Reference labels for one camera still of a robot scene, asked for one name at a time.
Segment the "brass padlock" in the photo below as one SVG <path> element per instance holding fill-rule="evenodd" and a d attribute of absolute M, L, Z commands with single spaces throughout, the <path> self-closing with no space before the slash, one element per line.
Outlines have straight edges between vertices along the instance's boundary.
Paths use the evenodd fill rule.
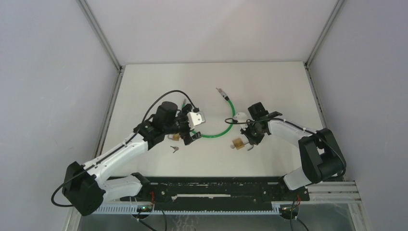
<path fill-rule="evenodd" d="M 177 134 L 169 134 L 167 137 L 168 137 L 168 139 L 170 139 L 172 141 L 179 141 L 180 140 L 180 135 L 178 133 Z"/>
<path fill-rule="evenodd" d="M 230 147 L 235 150 L 246 148 L 247 151 L 250 151 L 254 148 L 254 145 L 250 144 L 247 138 L 236 138 L 232 141 Z"/>

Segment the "small silver key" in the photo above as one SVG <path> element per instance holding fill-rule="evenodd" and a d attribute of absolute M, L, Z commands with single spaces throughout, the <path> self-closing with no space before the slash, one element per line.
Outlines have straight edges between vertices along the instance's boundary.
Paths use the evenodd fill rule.
<path fill-rule="evenodd" d="M 179 147 L 177 147 L 177 146 L 170 146 L 170 147 L 173 149 L 173 153 L 175 153 L 176 151 L 179 150 Z"/>

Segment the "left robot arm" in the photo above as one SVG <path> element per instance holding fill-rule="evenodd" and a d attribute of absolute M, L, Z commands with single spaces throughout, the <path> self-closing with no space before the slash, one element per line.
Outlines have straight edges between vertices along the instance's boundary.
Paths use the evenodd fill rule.
<path fill-rule="evenodd" d="M 95 212 L 103 203 L 127 196 L 146 200 L 149 182 L 141 174 L 111 179 L 113 173 L 135 157 L 151 150 L 167 135 L 178 134 L 185 145 L 201 138 L 192 131 L 205 123 L 205 116 L 192 104 L 182 109 L 173 102 L 161 103 L 154 114 L 138 124 L 133 132 L 108 152 L 83 164 L 72 162 L 61 186 L 64 197 L 82 215 Z"/>

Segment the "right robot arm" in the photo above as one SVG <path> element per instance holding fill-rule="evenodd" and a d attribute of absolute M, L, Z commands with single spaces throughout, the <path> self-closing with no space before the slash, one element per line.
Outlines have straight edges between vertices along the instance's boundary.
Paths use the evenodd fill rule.
<path fill-rule="evenodd" d="M 346 161 L 330 129 L 305 128 L 283 118 L 280 112 L 269 112 L 261 102 L 248 107 L 248 112 L 236 114 L 233 121 L 239 123 L 249 145 L 259 145 L 266 135 L 274 135 L 299 150 L 300 167 L 280 179 L 278 194 L 283 200 L 291 200 L 297 189 L 345 174 Z"/>

